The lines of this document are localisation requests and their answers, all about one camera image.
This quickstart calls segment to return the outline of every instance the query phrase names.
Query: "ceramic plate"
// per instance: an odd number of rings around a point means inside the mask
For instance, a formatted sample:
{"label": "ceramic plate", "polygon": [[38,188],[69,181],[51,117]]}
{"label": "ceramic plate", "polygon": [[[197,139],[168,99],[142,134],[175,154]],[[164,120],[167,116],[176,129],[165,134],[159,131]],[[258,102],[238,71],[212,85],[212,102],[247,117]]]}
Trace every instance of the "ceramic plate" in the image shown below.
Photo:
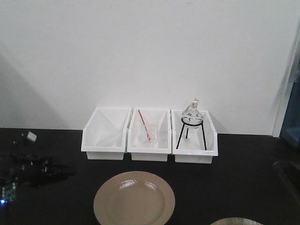
{"label": "ceramic plate", "polygon": [[240,217],[230,217],[218,220],[211,225],[262,225],[251,219],[240,218]]}
{"label": "ceramic plate", "polygon": [[175,196],[169,184],[141,171],[110,178],[94,200],[94,213],[101,225],[164,225],[174,207]]}

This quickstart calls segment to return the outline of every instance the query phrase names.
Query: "black table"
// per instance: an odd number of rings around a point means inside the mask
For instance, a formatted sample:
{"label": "black table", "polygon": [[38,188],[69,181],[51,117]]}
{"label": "black table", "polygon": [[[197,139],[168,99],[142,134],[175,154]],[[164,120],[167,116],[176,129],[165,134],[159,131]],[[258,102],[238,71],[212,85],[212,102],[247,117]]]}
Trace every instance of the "black table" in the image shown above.
{"label": "black table", "polygon": [[[4,152],[23,129],[0,129]],[[60,157],[76,176],[41,188],[18,187],[12,225],[96,225],[93,200],[108,179],[127,171],[147,171],[172,187],[176,206],[168,224],[209,225],[243,217],[264,225],[299,225],[300,205],[274,169],[277,161],[300,164],[300,153],[281,139],[262,135],[218,135],[219,156],[211,165],[168,162],[88,160],[80,130],[31,130],[37,141],[24,153]]]}

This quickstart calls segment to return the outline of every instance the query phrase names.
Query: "white plastic bin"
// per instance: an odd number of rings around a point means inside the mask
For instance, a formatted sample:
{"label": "white plastic bin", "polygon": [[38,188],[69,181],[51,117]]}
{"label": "white plastic bin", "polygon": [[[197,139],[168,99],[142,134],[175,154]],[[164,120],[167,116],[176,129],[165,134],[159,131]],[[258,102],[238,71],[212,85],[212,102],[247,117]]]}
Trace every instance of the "white plastic bin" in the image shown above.
{"label": "white plastic bin", "polygon": [[88,159],[123,159],[130,114],[131,109],[95,109],[82,133]]}
{"label": "white plastic bin", "polygon": [[199,111],[203,115],[203,127],[206,139],[204,147],[202,127],[189,129],[186,138],[187,126],[185,126],[180,144],[176,149],[177,142],[182,128],[181,116],[183,110],[172,110],[172,154],[178,163],[204,163],[211,164],[213,156],[218,155],[218,137],[210,114],[208,111]]}
{"label": "white plastic bin", "polygon": [[131,153],[132,160],[166,162],[172,152],[170,110],[140,109],[140,112],[146,124],[157,127],[157,142],[153,146],[143,143],[143,135],[147,137],[145,126],[138,109],[134,109],[128,130],[127,151]]}

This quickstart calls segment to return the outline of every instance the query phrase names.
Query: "black tripod stand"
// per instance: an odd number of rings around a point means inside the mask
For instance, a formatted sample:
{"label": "black tripod stand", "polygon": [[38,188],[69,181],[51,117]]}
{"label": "black tripod stand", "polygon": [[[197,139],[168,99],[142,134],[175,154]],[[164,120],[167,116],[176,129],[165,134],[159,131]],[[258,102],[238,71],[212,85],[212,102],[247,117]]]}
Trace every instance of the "black tripod stand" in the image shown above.
{"label": "black tripod stand", "polygon": [[184,129],[184,126],[185,126],[185,125],[191,126],[191,127],[197,127],[197,126],[200,126],[200,125],[201,125],[201,127],[202,127],[202,133],[203,133],[204,147],[205,147],[205,150],[207,150],[207,149],[206,149],[206,141],[205,141],[204,128],[203,128],[203,120],[202,120],[201,123],[199,123],[199,124],[188,124],[188,123],[184,122],[183,119],[181,118],[181,122],[182,122],[183,124],[182,124],[182,128],[181,128],[181,132],[180,132],[180,135],[179,135],[179,140],[178,140],[176,149],[178,149],[178,147],[179,147],[179,142],[180,142],[180,140],[181,140],[182,132],[183,132],[183,129]]}

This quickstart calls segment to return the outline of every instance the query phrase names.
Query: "white wall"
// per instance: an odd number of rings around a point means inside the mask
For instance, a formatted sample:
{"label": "white wall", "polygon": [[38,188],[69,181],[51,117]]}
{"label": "white wall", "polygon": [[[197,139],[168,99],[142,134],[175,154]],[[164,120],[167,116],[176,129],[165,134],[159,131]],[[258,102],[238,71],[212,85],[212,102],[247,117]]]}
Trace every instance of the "white wall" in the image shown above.
{"label": "white wall", "polygon": [[198,97],[219,133],[270,135],[299,15],[299,0],[0,0],[0,126]]}

